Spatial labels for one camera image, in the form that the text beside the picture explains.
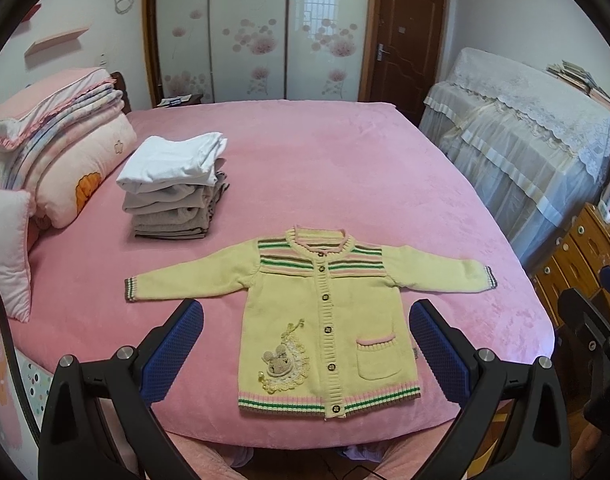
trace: cardigan sleeve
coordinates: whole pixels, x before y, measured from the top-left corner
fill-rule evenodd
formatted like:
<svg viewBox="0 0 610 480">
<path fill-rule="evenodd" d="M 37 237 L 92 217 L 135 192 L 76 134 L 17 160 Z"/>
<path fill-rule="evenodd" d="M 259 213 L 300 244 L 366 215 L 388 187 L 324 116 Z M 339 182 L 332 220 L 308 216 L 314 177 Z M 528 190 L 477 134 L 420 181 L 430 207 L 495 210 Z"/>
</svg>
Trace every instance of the cardigan sleeve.
<svg viewBox="0 0 610 480">
<path fill-rule="evenodd" d="M 476 260 L 456 260 L 413 247 L 383 247 L 383 264 L 397 286 L 428 292 L 482 292 L 496 288 L 492 269 Z"/>
<path fill-rule="evenodd" d="M 125 299 L 208 298 L 250 288 L 260 266 L 257 240 L 227 247 L 200 260 L 125 280 Z"/>
</svg>

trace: striped ribbed cuff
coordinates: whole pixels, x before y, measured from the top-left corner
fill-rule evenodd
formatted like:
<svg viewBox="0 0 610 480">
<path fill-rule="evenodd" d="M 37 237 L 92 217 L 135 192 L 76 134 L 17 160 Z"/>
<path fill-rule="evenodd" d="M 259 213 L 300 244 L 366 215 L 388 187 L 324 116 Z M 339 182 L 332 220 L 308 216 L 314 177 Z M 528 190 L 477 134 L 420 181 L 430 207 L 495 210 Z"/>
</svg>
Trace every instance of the striped ribbed cuff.
<svg viewBox="0 0 610 480">
<path fill-rule="evenodd" d="M 487 271 L 487 281 L 489 283 L 489 288 L 487 290 L 496 288 L 498 286 L 498 282 L 492 273 L 492 267 L 485 267 L 485 270 Z"/>
<path fill-rule="evenodd" d="M 136 301 L 136 278 L 125 280 L 125 300 L 130 301 L 130 303 Z"/>
</svg>

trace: wooden door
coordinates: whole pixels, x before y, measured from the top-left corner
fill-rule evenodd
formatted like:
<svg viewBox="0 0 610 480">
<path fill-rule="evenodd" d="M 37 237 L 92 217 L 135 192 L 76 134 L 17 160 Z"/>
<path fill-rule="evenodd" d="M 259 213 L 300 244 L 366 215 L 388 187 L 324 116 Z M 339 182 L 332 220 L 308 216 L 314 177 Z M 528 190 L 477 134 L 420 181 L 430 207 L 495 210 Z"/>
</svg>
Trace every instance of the wooden door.
<svg viewBox="0 0 610 480">
<path fill-rule="evenodd" d="M 418 126 L 435 82 L 445 0 L 378 0 L 377 5 L 370 101 L 396 105 Z"/>
</svg>

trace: pink fleece blanket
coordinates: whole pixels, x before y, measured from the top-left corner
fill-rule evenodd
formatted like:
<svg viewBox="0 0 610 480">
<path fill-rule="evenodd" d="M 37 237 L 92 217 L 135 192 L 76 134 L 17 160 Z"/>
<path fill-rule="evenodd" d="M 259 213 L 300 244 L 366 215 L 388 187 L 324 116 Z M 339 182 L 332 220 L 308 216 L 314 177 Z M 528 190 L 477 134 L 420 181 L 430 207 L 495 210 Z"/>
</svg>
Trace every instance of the pink fleece blanket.
<svg viewBox="0 0 610 480">
<path fill-rule="evenodd" d="M 30 254 L 32 311 L 12 322 L 17 346 L 54 370 L 65 353 L 109 357 L 137 345 L 178 301 L 125 303 L 124 278 L 206 256 L 294 224 L 345 228 L 359 240 L 456 258 L 494 269 L 499 286 L 482 294 L 405 291 L 430 298 L 478 348 L 531 363 L 554 345 L 552 325 L 518 259 L 472 187 L 443 154 L 387 104 L 240 102 L 133 112 L 144 139 L 229 138 L 231 187 L 204 240 L 135 239 L 110 176 L 69 227 Z M 419 399 L 366 415 L 323 421 L 252 415 L 237 407 L 237 366 L 245 292 L 201 300 L 205 329 L 167 398 L 154 410 L 163 427 L 210 442 L 305 449 L 374 442 L 437 426 L 458 406 L 419 359 Z"/>
</svg>

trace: knit collar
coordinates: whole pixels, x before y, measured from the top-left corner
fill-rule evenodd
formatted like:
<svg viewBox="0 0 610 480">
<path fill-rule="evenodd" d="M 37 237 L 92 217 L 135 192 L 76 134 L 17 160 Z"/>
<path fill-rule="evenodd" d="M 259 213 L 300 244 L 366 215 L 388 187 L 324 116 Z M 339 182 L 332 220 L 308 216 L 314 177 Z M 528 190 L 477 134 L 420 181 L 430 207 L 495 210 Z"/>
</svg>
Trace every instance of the knit collar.
<svg viewBox="0 0 610 480">
<path fill-rule="evenodd" d="M 344 229 L 310 229 L 300 225 L 285 233 L 291 247 L 308 258 L 331 256 L 334 259 L 344 256 L 354 248 L 354 237 Z"/>
</svg>

